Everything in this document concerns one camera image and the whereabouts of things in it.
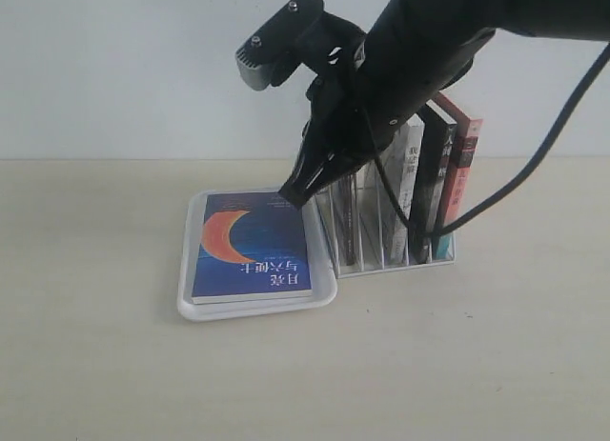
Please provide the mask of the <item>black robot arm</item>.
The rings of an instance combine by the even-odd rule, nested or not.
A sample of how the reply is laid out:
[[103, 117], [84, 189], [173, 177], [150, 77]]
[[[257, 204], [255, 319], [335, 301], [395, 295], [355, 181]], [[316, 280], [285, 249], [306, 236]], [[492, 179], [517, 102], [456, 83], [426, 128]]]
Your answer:
[[498, 30], [605, 41], [609, 0], [390, 0], [310, 86], [311, 115], [280, 195], [301, 208], [384, 152]]

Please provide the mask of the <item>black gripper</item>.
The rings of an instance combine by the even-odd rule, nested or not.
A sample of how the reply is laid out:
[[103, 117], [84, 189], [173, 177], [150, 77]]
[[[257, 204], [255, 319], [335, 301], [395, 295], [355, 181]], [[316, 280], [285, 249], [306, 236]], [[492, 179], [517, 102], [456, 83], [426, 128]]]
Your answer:
[[357, 172], [373, 158], [358, 83], [366, 33], [337, 16], [323, 16], [326, 65], [306, 91], [310, 117], [294, 168], [278, 193], [302, 208], [317, 193]]

